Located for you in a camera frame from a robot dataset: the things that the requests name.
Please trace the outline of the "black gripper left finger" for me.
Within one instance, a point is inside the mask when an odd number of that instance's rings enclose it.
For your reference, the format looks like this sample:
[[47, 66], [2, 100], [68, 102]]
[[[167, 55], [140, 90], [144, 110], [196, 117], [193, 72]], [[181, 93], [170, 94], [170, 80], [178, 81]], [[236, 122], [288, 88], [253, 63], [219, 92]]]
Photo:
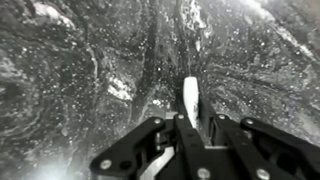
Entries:
[[151, 117], [95, 157], [90, 171], [95, 180], [138, 180], [147, 168], [165, 154], [173, 155], [157, 170], [155, 180], [194, 180], [207, 163], [205, 145], [197, 127], [188, 118], [183, 92], [177, 96], [178, 112], [169, 119]]

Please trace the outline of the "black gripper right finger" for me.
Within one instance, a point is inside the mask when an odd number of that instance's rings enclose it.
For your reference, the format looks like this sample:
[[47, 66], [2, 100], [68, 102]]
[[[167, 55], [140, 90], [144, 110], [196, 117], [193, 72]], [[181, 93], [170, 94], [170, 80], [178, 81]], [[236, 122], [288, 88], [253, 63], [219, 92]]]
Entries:
[[199, 98], [200, 122], [213, 147], [224, 147], [244, 180], [320, 180], [320, 148], [253, 117], [235, 122]]

